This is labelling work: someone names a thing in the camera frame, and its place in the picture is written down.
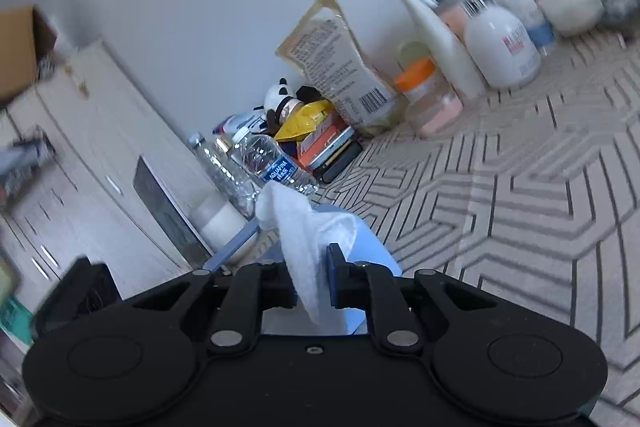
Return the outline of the blue plastic container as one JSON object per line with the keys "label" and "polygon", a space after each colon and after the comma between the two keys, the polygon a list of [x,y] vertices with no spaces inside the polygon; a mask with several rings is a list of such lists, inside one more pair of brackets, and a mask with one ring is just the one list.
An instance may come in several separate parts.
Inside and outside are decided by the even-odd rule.
{"label": "blue plastic container", "polygon": [[[357,223],[357,234],[352,250],[345,256],[346,260],[355,265],[366,263],[385,265],[398,277],[401,269],[390,252],[360,218],[352,217]],[[238,234],[204,263],[203,268],[214,272],[224,265],[231,265],[230,259],[250,243],[251,239],[256,239],[261,231],[256,218],[248,221]],[[367,332],[366,314],[363,311],[347,308],[333,310],[332,313],[334,319],[337,319],[335,326],[317,326],[312,323],[301,303],[291,310],[271,309],[265,312],[262,319],[262,331],[268,335],[293,336],[363,335]]]}

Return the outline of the white cleaning cloth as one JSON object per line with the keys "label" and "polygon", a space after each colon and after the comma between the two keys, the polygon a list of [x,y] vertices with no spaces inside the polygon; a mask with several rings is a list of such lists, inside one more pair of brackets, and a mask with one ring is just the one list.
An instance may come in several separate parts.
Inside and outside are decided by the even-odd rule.
{"label": "white cleaning cloth", "polygon": [[314,330],[346,334],[344,312],[331,305],[326,248],[335,244],[347,257],[357,238],[357,219],[348,212],[315,210],[305,195],[274,181],[260,191],[255,216],[262,230],[278,233],[286,269]]}

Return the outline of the black flat case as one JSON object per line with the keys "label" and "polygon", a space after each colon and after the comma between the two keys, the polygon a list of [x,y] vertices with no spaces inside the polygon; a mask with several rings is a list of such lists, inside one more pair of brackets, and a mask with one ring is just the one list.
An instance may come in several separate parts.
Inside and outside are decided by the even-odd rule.
{"label": "black flat case", "polygon": [[363,147],[359,142],[348,144],[343,152],[331,160],[326,167],[320,169],[319,180],[324,184],[331,183],[360,155],[362,150]]}

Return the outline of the Aquafina water bottle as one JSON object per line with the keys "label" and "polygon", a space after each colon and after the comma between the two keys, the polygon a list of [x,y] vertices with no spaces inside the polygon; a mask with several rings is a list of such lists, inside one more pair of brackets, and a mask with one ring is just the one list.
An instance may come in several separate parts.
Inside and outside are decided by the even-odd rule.
{"label": "Aquafina water bottle", "polygon": [[285,154],[271,136],[254,134],[243,127],[232,135],[232,143],[232,157],[259,186],[274,181],[306,196],[317,191],[317,182],[311,174]]}

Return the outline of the orange box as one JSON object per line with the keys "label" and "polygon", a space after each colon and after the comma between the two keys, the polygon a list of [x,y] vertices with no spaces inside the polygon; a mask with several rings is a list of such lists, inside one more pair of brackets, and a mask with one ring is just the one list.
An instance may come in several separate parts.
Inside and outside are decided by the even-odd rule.
{"label": "orange box", "polygon": [[296,144],[296,162],[300,167],[309,169],[316,158],[344,131],[352,131],[343,118],[337,113],[331,113],[314,132]]}

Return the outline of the yellow snack packet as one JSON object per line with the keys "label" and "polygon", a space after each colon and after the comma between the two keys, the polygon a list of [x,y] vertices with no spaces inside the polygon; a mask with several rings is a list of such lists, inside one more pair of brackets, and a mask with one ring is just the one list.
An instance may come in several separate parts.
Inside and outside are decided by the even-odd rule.
{"label": "yellow snack packet", "polygon": [[300,142],[315,132],[316,129],[334,111],[333,104],[328,100],[320,100],[304,104],[288,116],[279,131],[274,136],[278,142]]}

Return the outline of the panda figurine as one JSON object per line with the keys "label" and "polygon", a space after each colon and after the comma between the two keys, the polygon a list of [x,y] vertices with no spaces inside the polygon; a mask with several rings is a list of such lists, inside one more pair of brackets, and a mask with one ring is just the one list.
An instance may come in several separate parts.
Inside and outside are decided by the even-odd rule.
{"label": "panda figurine", "polygon": [[304,103],[296,98],[295,92],[288,85],[288,80],[281,78],[268,89],[264,103],[257,106],[257,109],[265,113],[271,127],[280,128],[303,105]]}

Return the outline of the orange lid jar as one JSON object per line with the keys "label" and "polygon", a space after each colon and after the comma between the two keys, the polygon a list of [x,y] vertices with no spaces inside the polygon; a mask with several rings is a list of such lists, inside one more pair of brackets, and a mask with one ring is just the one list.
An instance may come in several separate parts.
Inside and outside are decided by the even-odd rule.
{"label": "orange lid jar", "polygon": [[406,121],[420,138],[444,129],[462,113],[463,104],[431,58],[419,58],[395,80],[408,100]]}

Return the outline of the white cabinet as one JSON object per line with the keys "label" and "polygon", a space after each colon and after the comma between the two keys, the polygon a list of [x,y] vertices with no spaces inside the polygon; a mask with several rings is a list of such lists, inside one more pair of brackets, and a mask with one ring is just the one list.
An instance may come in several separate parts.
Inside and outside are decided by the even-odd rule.
{"label": "white cabinet", "polygon": [[214,193],[212,180],[103,42],[2,110],[2,143],[37,131],[55,156],[9,213],[37,274],[62,277],[88,257],[127,294],[213,257],[184,222]]}

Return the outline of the beige food pouch bag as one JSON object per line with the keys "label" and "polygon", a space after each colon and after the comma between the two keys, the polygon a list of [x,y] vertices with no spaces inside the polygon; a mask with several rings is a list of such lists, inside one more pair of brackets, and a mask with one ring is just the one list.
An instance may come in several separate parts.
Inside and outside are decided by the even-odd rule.
{"label": "beige food pouch bag", "polygon": [[360,134],[375,136],[404,120],[406,98],[362,53],[335,0],[316,0],[276,54]]}

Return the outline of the green lid jar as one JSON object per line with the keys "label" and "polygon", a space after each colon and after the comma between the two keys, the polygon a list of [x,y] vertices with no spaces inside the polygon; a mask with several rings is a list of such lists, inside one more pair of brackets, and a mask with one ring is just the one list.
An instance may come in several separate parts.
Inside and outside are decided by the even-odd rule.
{"label": "green lid jar", "polygon": [[406,70],[413,63],[430,57],[430,49],[420,40],[403,41],[396,49],[396,60],[401,70]]}

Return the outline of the white pump lotion bottle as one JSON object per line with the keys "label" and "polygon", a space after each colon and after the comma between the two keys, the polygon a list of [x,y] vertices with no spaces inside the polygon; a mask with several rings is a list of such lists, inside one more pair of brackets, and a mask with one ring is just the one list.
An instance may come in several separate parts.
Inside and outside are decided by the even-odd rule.
{"label": "white pump lotion bottle", "polygon": [[491,88],[525,86],[541,69],[541,55],[523,23],[495,0],[466,0],[463,41]]}

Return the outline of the white squeeze tube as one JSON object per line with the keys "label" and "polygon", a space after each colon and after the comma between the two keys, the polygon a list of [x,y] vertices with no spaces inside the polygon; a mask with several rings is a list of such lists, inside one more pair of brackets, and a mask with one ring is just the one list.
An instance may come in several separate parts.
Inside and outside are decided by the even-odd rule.
{"label": "white squeeze tube", "polygon": [[428,0],[400,0],[442,75],[465,100],[486,93],[486,82],[460,39],[432,10]]}

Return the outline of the cardboard box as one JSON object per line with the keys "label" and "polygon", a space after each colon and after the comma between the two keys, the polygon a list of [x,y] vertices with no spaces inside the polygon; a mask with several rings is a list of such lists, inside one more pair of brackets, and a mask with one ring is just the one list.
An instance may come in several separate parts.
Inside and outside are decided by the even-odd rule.
{"label": "cardboard box", "polygon": [[0,95],[8,103],[36,82],[58,34],[37,5],[2,11],[0,23]]}

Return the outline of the white round humidifier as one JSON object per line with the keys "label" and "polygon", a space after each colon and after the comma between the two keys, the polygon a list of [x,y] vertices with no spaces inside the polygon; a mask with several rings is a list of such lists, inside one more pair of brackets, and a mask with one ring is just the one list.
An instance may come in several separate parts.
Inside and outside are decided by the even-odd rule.
{"label": "white round humidifier", "polygon": [[551,26],[563,37],[586,32],[600,22],[602,0],[537,0]]}

